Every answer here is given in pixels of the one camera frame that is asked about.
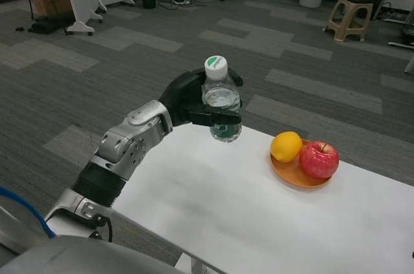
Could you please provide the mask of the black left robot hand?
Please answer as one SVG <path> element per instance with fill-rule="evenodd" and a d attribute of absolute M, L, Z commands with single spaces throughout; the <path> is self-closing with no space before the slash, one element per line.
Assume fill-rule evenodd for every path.
<path fill-rule="evenodd" d="M 167 86 L 159 102 L 167 108 L 174 127 L 187 123 L 207 127 L 241 123 L 241 115 L 236 111 L 220 110 L 202 102 L 205 81 L 206 73 L 200 68 L 186 71 Z"/>

